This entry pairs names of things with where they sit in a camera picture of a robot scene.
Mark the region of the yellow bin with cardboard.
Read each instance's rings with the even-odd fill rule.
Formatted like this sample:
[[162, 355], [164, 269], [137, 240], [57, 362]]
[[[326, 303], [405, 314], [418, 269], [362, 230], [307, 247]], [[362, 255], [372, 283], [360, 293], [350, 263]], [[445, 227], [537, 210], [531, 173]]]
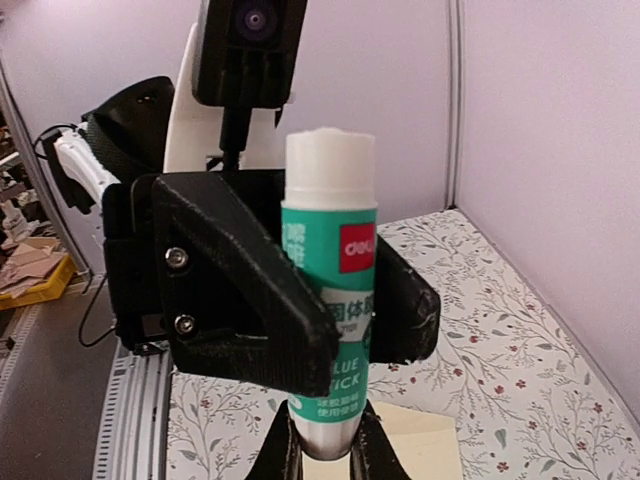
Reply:
[[75, 273], [74, 261], [58, 239], [27, 238], [1, 268], [1, 310], [59, 299]]

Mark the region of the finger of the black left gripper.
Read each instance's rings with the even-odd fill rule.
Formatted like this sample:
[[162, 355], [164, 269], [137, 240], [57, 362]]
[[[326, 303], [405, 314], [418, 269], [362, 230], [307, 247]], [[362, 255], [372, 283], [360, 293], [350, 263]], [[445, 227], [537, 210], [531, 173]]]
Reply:
[[370, 361], [411, 364], [436, 349], [441, 299], [386, 240], [377, 238]]

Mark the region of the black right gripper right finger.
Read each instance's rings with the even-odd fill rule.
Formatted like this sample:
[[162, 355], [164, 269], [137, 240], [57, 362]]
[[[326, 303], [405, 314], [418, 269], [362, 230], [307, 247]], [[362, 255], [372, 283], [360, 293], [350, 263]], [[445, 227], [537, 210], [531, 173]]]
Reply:
[[387, 437], [381, 417], [367, 402], [350, 450], [352, 480], [410, 480]]

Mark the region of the green white glue stick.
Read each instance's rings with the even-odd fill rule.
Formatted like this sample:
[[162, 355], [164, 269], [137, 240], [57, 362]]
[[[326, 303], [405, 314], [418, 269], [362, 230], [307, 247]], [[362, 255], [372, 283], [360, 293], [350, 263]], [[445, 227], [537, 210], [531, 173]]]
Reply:
[[305, 452], [349, 453], [367, 402], [377, 247], [375, 138], [322, 127], [286, 140], [282, 246], [319, 294], [340, 334], [329, 392], [292, 395]]

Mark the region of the left aluminium frame post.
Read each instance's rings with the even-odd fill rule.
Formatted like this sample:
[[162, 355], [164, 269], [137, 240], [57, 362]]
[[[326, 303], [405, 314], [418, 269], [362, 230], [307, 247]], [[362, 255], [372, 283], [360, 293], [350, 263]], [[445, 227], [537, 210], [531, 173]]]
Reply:
[[460, 192], [465, 120], [465, 1], [448, 1], [447, 15], [449, 124], [445, 208], [455, 209]]

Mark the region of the floral patterned table mat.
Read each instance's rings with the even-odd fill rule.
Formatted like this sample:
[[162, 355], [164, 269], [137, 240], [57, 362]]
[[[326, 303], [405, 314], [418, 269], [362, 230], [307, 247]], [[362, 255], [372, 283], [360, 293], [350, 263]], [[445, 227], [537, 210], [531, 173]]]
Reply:
[[369, 395], [454, 418], [467, 479], [635, 479], [639, 430], [549, 309], [461, 213], [381, 235], [442, 301], [435, 353], [372, 367]]

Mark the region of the cream paper envelope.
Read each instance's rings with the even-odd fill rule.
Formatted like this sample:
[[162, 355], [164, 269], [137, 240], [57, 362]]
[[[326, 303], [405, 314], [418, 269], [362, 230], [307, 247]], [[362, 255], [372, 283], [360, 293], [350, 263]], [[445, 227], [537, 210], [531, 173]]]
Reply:
[[[402, 467], [411, 479], [463, 477], [455, 420], [384, 402], [372, 404]], [[350, 479], [350, 452], [339, 460], [303, 457], [303, 479]]]

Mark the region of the front aluminium rail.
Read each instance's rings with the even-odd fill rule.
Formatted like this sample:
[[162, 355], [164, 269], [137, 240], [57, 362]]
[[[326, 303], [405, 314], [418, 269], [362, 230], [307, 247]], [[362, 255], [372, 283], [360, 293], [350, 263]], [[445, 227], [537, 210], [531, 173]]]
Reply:
[[4, 479], [163, 479], [169, 359], [83, 348], [87, 298], [23, 310], [1, 378]]

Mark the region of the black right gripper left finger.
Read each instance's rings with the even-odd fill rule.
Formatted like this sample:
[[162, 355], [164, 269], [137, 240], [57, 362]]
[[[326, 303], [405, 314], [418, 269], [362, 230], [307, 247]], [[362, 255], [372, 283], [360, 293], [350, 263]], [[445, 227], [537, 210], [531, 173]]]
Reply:
[[288, 402], [283, 401], [271, 423], [247, 480], [300, 480], [302, 448]]

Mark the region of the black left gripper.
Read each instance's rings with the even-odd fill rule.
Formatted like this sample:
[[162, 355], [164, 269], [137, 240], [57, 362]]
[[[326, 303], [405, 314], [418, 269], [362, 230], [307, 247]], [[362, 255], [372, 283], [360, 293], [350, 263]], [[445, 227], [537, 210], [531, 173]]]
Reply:
[[326, 394], [336, 322], [281, 248], [281, 170], [144, 175], [102, 198], [116, 335], [183, 373]]

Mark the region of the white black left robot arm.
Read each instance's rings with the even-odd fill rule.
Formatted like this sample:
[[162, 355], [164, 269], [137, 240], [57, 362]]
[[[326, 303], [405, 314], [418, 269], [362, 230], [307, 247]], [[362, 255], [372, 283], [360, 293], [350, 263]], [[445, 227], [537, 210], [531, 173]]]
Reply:
[[326, 394], [346, 336], [284, 252], [284, 172], [163, 173], [173, 97], [152, 77], [87, 113], [81, 164], [104, 184], [63, 171], [61, 132], [43, 138], [65, 202], [102, 210], [117, 336], [133, 351], [167, 341], [184, 373]]

